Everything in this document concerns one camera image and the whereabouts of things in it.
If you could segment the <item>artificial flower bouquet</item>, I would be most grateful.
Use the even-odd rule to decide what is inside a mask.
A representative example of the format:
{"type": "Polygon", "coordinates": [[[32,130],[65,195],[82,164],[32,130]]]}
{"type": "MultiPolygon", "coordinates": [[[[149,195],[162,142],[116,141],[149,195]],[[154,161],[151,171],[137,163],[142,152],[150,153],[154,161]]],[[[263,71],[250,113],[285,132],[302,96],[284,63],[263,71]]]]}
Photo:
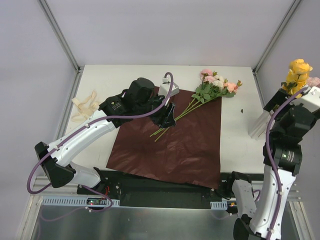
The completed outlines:
{"type": "Polygon", "coordinates": [[[217,71],[203,69],[200,74],[201,84],[195,89],[195,93],[191,95],[192,100],[183,112],[175,117],[176,121],[188,115],[197,108],[209,103],[217,98],[233,98],[243,83],[238,80],[237,83],[230,82],[222,75],[218,75],[217,71]]]}

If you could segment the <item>red wrapping paper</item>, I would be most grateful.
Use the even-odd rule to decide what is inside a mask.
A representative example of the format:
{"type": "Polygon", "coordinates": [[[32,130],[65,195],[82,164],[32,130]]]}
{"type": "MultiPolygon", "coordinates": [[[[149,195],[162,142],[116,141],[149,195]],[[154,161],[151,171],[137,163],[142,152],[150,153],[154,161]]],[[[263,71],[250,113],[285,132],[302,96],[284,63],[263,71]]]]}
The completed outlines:
{"type": "Polygon", "coordinates": [[[107,168],[150,179],[218,188],[222,98],[179,119],[161,137],[148,118],[119,127],[107,168]]]}

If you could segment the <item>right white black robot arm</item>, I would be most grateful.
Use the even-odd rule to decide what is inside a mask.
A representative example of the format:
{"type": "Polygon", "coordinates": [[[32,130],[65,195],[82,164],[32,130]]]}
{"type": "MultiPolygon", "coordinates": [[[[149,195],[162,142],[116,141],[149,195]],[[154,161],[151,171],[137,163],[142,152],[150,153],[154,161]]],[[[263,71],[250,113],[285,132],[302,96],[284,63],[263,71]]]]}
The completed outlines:
{"type": "Polygon", "coordinates": [[[279,89],[263,108],[270,120],[263,147],[264,174],[259,200],[247,174],[233,171],[221,190],[236,200],[235,240],[279,240],[290,189],[299,174],[303,154],[300,142],[320,118],[320,88],[304,86],[289,95],[279,89]]]}

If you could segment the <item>yellow rose stem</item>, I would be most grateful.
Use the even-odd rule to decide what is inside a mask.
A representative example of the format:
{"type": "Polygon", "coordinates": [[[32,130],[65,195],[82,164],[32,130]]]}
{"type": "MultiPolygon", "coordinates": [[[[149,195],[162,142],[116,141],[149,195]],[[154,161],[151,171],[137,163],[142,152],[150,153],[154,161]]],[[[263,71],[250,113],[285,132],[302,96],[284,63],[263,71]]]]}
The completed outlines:
{"type": "Polygon", "coordinates": [[[289,72],[287,73],[285,82],[281,84],[290,96],[294,95],[306,84],[313,67],[303,59],[295,59],[289,64],[289,72]]]}

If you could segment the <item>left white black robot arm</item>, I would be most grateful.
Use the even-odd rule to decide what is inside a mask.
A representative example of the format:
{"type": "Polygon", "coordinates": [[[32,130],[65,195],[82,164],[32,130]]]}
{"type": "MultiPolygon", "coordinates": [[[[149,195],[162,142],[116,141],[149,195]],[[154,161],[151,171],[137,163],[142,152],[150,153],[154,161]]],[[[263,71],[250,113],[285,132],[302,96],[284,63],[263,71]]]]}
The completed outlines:
{"type": "Polygon", "coordinates": [[[100,170],[78,165],[73,159],[103,135],[134,119],[149,117],[159,128],[174,127],[175,104],[170,97],[178,92],[171,78],[164,77],[156,93],[154,83],[140,77],[120,94],[108,97],[70,133],[49,144],[39,142],[34,149],[50,186],[60,188],[73,183],[102,194],[106,183],[100,170]]]}

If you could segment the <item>pink rose stem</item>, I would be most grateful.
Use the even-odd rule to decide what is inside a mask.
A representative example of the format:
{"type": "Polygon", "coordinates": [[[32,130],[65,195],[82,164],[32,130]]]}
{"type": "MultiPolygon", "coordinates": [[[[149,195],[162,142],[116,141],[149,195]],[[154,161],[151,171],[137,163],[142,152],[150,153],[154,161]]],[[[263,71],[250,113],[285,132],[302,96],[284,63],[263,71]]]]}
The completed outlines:
{"type": "Polygon", "coordinates": [[[307,79],[307,85],[309,87],[320,87],[320,78],[319,77],[309,77],[307,79]]]}

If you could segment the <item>cream ribbon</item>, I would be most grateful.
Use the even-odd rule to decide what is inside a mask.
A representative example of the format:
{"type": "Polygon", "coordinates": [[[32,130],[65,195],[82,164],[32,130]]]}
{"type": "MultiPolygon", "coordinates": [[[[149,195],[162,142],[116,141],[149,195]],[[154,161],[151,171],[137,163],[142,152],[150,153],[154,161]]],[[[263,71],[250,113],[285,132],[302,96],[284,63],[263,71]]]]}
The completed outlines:
{"type": "Polygon", "coordinates": [[[83,101],[79,101],[74,97],[71,101],[76,107],[77,113],[71,117],[71,121],[75,123],[82,123],[88,120],[89,117],[99,108],[100,102],[96,100],[96,97],[96,90],[93,90],[83,101]]]}

